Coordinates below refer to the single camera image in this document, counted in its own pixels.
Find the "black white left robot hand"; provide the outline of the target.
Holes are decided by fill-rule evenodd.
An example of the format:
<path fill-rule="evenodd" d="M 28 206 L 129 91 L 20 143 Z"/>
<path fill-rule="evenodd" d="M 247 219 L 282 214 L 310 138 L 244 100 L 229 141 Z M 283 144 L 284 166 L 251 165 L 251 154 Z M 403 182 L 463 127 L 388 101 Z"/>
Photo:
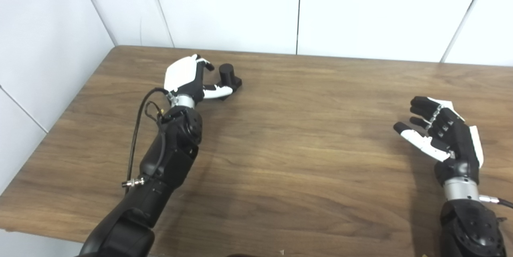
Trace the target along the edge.
<path fill-rule="evenodd" d="M 234 93 L 229 85 L 204 85 L 204 70 L 215 70 L 214 65 L 198 54 L 187 56 L 167 67 L 164 89 L 175 103 L 183 97 L 197 104 L 204 99 L 218 99 Z"/>

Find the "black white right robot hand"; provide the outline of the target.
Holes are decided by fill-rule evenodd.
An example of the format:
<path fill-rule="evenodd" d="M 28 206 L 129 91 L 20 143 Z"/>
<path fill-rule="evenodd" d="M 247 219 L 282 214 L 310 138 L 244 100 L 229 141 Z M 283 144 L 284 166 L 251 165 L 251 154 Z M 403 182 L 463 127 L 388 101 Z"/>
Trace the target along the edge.
<path fill-rule="evenodd" d="M 443 186 L 453 178 L 479 184 L 479 172 L 484 153 L 476 126 L 469 126 L 456 112 L 451 101 L 415 96 L 410 101 L 411 124 L 424 130 L 417 131 L 403 122 L 393 129 L 402 138 L 437 161 L 434 173 Z"/>

